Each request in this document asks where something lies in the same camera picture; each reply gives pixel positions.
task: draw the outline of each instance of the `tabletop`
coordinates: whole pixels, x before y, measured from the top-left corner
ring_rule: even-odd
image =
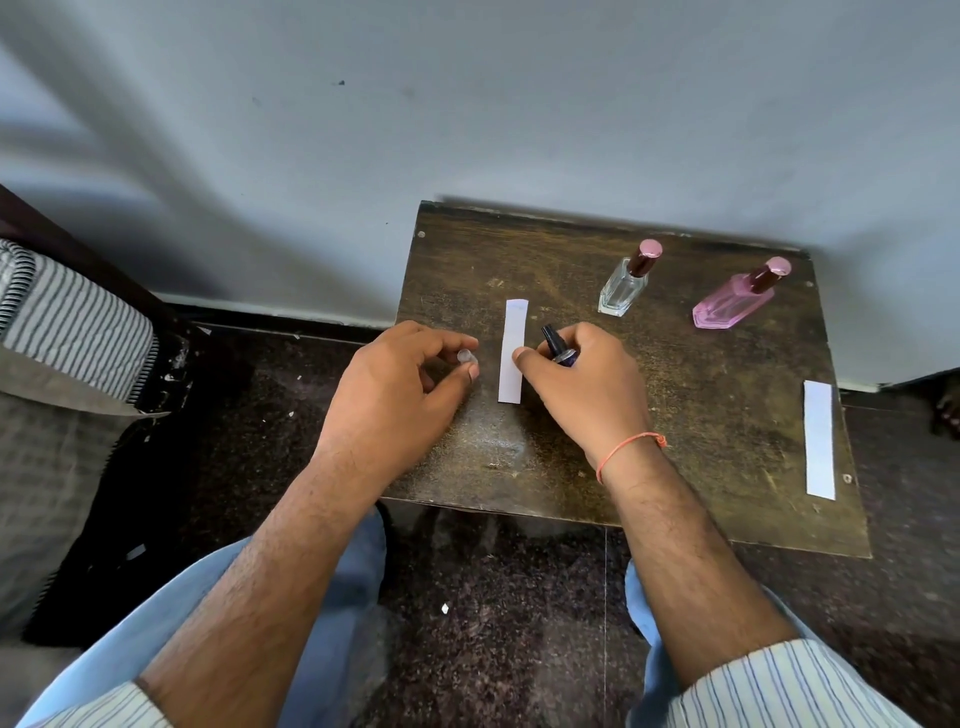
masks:
[[[640,240],[663,255],[622,318],[597,311],[614,266]],[[691,309],[771,255],[790,276],[728,330]],[[619,525],[583,452],[524,382],[497,401],[505,302],[527,299],[526,345],[540,327],[589,321],[618,336],[647,377],[666,453],[735,541],[870,556],[843,410],[834,388],[836,500],[805,488],[804,380],[835,385],[813,263],[797,250],[720,236],[544,219],[422,203],[397,319],[480,340],[481,376],[453,426],[387,497],[478,511]]]

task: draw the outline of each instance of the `shirt sleeve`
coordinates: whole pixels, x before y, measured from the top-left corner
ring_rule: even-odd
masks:
[[[89,703],[34,723],[31,728],[173,728],[160,709],[134,683],[124,683]]]
[[[825,644],[793,640],[718,667],[674,698],[669,728],[916,726]]]

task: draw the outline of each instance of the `paper strip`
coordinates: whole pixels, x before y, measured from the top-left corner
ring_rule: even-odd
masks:
[[[520,383],[523,375],[514,364],[514,349],[523,346],[527,329],[526,299],[507,301],[507,315],[503,320],[503,345],[500,349],[500,391],[497,401],[520,404]]]
[[[836,500],[833,482],[833,387],[804,382],[806,493]]]

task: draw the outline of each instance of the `bracelet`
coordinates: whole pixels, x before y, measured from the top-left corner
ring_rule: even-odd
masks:
[[[608,461],[614,455],[616,455],[617,451],[620,450],[620,448],[622,448],[624,445],[630,445],[634,440],[639,440],[641,437],[652,437],[657,442],[657,445],[660,446],[660,449],[663,449],[666,447],[666,438],[663,437],[663,435],[661,435],[659,432],[641,432],[640,434],[634,435],[633,437],[628,437],[618,446],[613,448],[610,451],[610,454],[607,455],[607,457],[605,457],[603,460],[601,460],[600,465],[597,466],[597,482],[600,483],[600,485],[603,485],[603,480],[600,479],[600,473],[603,471],[603,467],[608,463]]]

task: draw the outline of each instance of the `forearm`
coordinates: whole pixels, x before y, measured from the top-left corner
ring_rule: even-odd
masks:
[[[370,506],[350,485],[311,463],[143,671],[138,682],[172,723],[276,725],[330,577]]]
[[[798,637],[653,442],[624,448],[604,469],[604,480],[684,687],[750,652]]]

